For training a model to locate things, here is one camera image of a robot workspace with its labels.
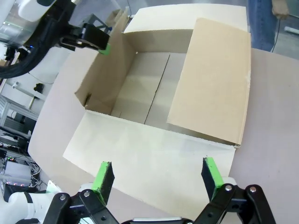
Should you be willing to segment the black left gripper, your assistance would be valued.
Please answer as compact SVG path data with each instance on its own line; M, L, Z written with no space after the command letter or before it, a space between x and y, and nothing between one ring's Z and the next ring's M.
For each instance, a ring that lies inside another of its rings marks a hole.
M69 23L76 4L71 0L45 0L44 6L49 7L44 20L44 46L53 47L59 45L75 51L76 48L93 49L102 54L108 54L110 50L109 34L94 26L84 23L81 27Z

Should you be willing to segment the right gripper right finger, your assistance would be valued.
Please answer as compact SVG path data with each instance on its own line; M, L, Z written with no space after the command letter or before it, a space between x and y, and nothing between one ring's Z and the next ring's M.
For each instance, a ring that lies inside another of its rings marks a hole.
M224 182L212 157L203 158L201 176L209 203L195 219L195 224L219 224L228 212L237 214L243 224L276 223L259 185L241 189L236 184Z

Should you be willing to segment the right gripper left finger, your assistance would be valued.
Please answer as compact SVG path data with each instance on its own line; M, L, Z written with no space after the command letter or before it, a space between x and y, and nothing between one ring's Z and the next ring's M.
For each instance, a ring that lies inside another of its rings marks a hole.
M54 195L45 215L44 224L78 224L90 218L94 224L117 224L118 221L107 208L114 182L112 163L104 161L90 189L70 196L61 192Z

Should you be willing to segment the person's left hand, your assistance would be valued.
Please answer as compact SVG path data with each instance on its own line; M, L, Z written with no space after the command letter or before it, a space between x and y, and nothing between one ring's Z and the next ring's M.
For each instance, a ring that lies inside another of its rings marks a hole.
M272 13L278 19L285 19L289 15L289 9L286 0L272 0Z

